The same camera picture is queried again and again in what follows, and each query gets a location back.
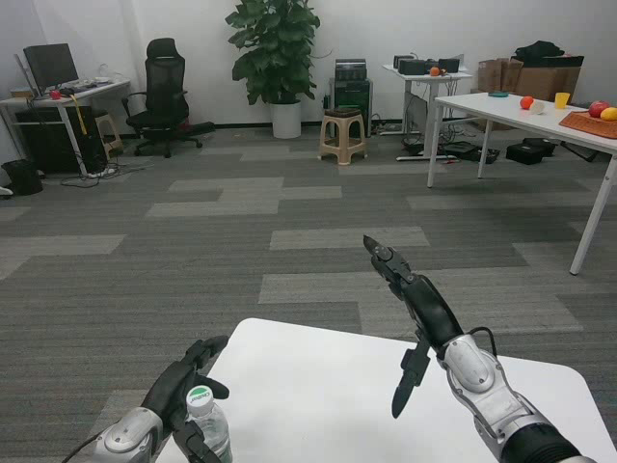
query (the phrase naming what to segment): plastic stool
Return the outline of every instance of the plastic stool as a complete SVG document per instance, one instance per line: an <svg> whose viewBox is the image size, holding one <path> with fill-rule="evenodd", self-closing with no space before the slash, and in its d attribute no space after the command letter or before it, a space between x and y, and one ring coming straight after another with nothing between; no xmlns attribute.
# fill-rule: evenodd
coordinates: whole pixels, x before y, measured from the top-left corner
<svg viewBox="0 0 617 463"><path fill-rule="evenodd" d="M326 129L329 123L333 123L338 127L337 138L326 139ZM349 138L349 128L352 123L360 125L360 140ZM339 166L348 166L351 163L351 156L359 151L364 152L364 158L368 157L362 112L359 109L344 108L326 111L324 121L321 123L318 158L321 159L323 154L326 153L335 154L338 158Z"/></svg>
<svg viewBox="0 0 617 463"><path fill-rule="evenodd" d="M114 120L109 115L109 113L105 112L101 114L100 116L95 117L94 121L96 122L96 126L98 127L98 133L100 134L101 143L103 144L105 155L107 156L107 160L109 161L109 153L112 150L118 150L118 149L123 150L124 149L124 145L122 144L122 139L120 138L120 135L118 134L118 129L116 128L116 125L114 124ZM109 126L112 128L112 132L114 132L114 140L112 140L111 142L104 141L103 132L101 130L101 125L103 123L109 123Z"/></svg>

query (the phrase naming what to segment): black mesh chair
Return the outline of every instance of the black mesh chair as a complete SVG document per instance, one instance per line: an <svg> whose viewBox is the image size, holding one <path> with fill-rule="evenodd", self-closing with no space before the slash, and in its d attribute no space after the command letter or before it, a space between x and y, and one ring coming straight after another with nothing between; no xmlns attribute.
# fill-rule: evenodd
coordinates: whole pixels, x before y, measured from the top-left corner
<svg viewBox="0 0 617 463"><path fill-rule="evenodd" d="M175 49L174 39L151 41L147 54L147 90L122 99L128 115L126 123L138 135L148 139L135 149L135 155L139 156L143 147L165 143L165 157L171 157L170 143L174 140L193 142L197 148L201 148L202 144L197 138L190 138L179 129L189 116L189 105L184 99L186 92L182 88L184 58ZM146 96L146 111L131 116L128 98L134 95Z"/></svg>

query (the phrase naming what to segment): water bottle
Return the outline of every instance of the water bottle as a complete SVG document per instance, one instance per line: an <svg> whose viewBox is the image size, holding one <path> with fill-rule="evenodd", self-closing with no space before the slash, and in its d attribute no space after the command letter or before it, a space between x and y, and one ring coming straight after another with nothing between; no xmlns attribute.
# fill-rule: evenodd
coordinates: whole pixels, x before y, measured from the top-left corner
<svg viewBox="0 0 617 463"><path fill-rule="evenodd" d="M231 463L229 425L221 407L214 403L214 394L206 386L196 386L186 396L187 421L194 421L203 432L203 441L219 457L221 463Z"/></svg>

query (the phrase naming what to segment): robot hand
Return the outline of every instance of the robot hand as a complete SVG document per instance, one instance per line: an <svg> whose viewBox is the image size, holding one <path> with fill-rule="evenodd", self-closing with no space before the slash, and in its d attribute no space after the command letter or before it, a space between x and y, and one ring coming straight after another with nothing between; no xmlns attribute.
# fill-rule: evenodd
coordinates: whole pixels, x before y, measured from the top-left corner
<svg viewBox="0 0 617 463"><path fill-rule="evenodd" d="M416 323L418 345L405 353L403 377L392 400L397 418L415 386L422 382L433 348L459 402L473 414L475 428L501 463L593 463L580 452L525 397L510 388L496 358L493 335L484 327L465 334L452 310L428 278L412 272L394 249L365 236L371 263L392 293L405 303ZM475 344L472 334L491 335L493 355Z"/></svg>
<svg viewBox="0 0 617 463"><path fill-rule="evenodd" d="M215 398L229 397L227 387L197 373L227 343L227 337L196 341L182 360L173 362L163 371L141 407L131 410L100 433L93 462L148 463L173 433L175 442L191 463L220 463L204 443L199 427L194 422L186 422L186 395L195 386L207 386Z"/></svg>

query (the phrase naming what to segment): white table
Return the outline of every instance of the white table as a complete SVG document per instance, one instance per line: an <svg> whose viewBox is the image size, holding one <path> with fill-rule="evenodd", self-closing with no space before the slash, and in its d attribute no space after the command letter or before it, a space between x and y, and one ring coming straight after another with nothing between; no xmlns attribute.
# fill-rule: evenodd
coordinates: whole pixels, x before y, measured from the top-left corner
<svg viewBox="0 0 617 463"><path fill-rule="evenodd" d="M422 82L428 85L428 117L426 119L426 133L424 134L424 151L423 155L419 156L400 156L397 157L397 161L417 161L417 160L429 160L431 153L431 143L433 133L433 124L435 121L435 110L437 108L435 104L435 98L440 94L440 85L447 84L449 82L458 81L462 79L471 79L473 76L465 74L464 72L453 72L447 75L441 75L437 77L431 77L428 74L424 75L404 75L401 74L393 65L383 65L384 69L389 70L394 75L405 81L405 97L403 104L403 125L401 132L383 132L383 135L409 135L407 133L407 108L412 98L412 82Z"/></svg>
<svg viewBox="0 0 617 463"><path fill-rule="evenodd" d="M88 98L97 98L104 94L108 94L110 92L116 92L120 89L127 88L130 85L130 80L122 79L118 82L113 82L111 84L103 85L100 87L95 87L93 89L87 90L85 92L81 92L79 94L75 94L75 99L81 103L80 100L85 100ZM75 151L75 157L77 159L77 164L79 165L79 170L81 174L85 177L88 175L88 171L86 170L86 166L83 162L81 162L81 151L79 150L79 145L77 144L77 139L75 138L75 134L73 133L73 128L70 124L70 119L68 118L67 107L72 106L73 100L72 98L61 98L61 99L51 99L50 97L44 99L38 99L34 101L36 108L57 108L60 113L61 122L67 128L68 138L70 139L70 143L72 144L73 150ZM20 155L22 158L26 158L26 149L23 147L21 143L21 139L19 134L16 132L15 127L17 125L28 125L28 124L39 124L39 123L18 123L13 120L10 109L26 109L28 107L28 103L26 98L9 98L0 101L0 113L2 114L2 118L7 125L7 128L11 132L11 135L17 145L17 149L20 151Z"/></svg>
<svg viewBox="0 0 617 463"><path fill-rule="evenodd" d="M585 259L585 255L589 250L591 240L593 239L596 227L600 222L600 217L608 200L608 195L613 183L615 182L615 171L617 170L617 140L610 140L604 137L598 137L589 133L574 130L572 128L559 125L563 119L572 111L581 111L580 108L568 106L566 109L555 109L554 103L544 101L545 110L542 114L532 115L529 111L521 109L521 98L519 96L510 95L506 98L495 98L488 94L474 95L456 95L444 96L436 99L438 106L436 113L436 123L433 129L433 147L431 151L431 162L428 171L428 187L433 186L435 178L435 161L437 159L437 144L439 140L440 127L443 122L444 108L455 108L464 111L468 114L488 120L486 131L484 133L484 144L482 146L482 155L480 157L480 165L478 167L478 178L482 178L484 165L486 164L486 156L488 152L488 144L493 128L493 121L505 123L522 130L538 133L544 137L556 138L567 143L581 145L582 147L592 150L604 151L611 155L608 169L604 176L604 181L600 187L598 197L591 211L587 226L578 245L577 254L572 262L570 273L577 275L580 267Z"/></svg>
<svg viewBox="0 0 617 463"><path fill-rule="evenodd" d="M234 463L496 463L435 361L401 417L391 416L400 361L413 346L244 320L209 374L230 389L218 403L228 417ZM558 365L500 360L512 387L583 454L617 461L582 376ZM171 438L157 463L184 462Z"/></svg>

